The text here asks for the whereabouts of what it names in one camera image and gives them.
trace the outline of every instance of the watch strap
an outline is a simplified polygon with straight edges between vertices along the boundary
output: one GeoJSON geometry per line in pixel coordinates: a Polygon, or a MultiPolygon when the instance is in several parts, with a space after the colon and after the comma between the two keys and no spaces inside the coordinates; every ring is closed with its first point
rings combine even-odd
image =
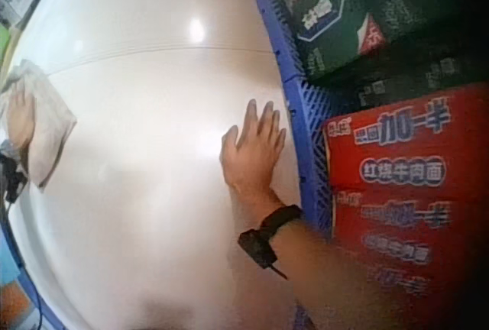
{"type": "Polygon", "coordinates": [[[297,205],[283,206],[266,217],[260,226],[260,236],[268,242],[283,225],[299,219],[303,211],[297,205]]]}

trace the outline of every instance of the fingers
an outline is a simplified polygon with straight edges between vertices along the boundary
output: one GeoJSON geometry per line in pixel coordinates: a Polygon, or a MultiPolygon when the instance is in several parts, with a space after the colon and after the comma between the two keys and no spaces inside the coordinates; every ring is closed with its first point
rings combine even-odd
{"type": "Polygon", "coordinates": [[[274,114],[274,103],[272,101],[267,102],[261,114],[260,124],[258,125],[258,134],[265,139],[270,137],[272,128],[272,117],[274,114]]]}
{"type": "Polygon", "coordinates": [[[249,136],[254,136],[257,133],[258,117],[257,117],[257,102],[252,99],[248,103],[246,108],[246,115],[244,116],[243,132],[239,138],[238,147],[240,147],[249,136]]]}
{"type": "Polygon", "coordinates": [[[222,137],[222,158],[232,157],[237,150],[236,139],[238,138],[238,127],[231,126],[228,132],[222,137]]]}
{"type": "Polygon", "coordinates": [[[280,111],[275,110],[274,115],[272,116],[272,130],[270,132],[270,142],[275,144],[277,142],[277,138],[279,135],[279,127],[280,125],[280,111]]]}
{"type": "Polygon", "coordinates": [[[36,99],[31,93],[29,93],[27,96],[25,96],[24,100],[25,100],[25,107],[29,112],[29,116],[31,118],[34,118],[36,99]]]}
{"type": "Polygon", "coordinates": [[[287,135],[286,129],[280,130],[280,133],[278,134],[278,138],[277,138],[277,143],[275,144],[275,149],[277,150],[278,154],[280,154],[283,150],[283,146],[285,145],[286,135],[287,135]]]}
{"type": "Polygon", "coordinates": [[[24,79],[20,79],[17,82],[17,97],[18,97],[18,104],[23,105],[25,103],[25,84],[24,84],[24,79]]]}

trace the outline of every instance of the white cloth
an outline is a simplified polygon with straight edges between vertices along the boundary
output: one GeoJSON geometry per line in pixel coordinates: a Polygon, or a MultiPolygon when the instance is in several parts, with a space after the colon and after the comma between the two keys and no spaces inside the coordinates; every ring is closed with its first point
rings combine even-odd
{"type": "Polygon", "coordinates": [[[25,92],[36,99],[36,126],[28,152],[28,176],[38,188],[43,189],[57,165],[76,118],[42,70],[31,61],[22,60],[21,65],[14,67],[8,75],[5,91],[0,96],[0,117],[5,130],[10,88],[20,78],[24,80],[25,92]]]}

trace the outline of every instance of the blue plastic crate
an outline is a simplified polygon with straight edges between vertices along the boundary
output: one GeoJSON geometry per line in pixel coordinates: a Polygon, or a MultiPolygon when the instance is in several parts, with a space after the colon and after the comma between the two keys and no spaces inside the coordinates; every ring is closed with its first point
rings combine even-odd
{"type": "MultiPolygon", "coordinates": [[[[327,118],[348,113],[350,104],[345,102],[340,91],[315,87],[307,82],[280,0],[256,1],[277,57],[290,112],[304,215],[329,237],[332,192],[326,168],[322,125],[327,118]]],[[[306,312],[298,307],[294,328],[304,328],[306,320],[306,312]]]]}
{"type": "Polygon", "coordinates": [[[282,82],[304,74],[293,35],[278,0],[256,0],[279,65],[282,82]]]}

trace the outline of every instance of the white surface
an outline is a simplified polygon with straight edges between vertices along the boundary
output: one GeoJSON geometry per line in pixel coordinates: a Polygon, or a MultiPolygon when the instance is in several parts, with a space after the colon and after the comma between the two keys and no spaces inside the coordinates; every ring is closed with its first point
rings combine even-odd
{"type": "MultiPolygon", "coordinates": [[[[41,2],[15,56],[78,124],[12,224],[67,327],[291,327],[287,284],[235,243],[246,220],[219,164],[250,98],[286,115],[269,46],[253,0],[41,2]]],[[[274,185],[299,202],[290,133],[274,185]]]]}

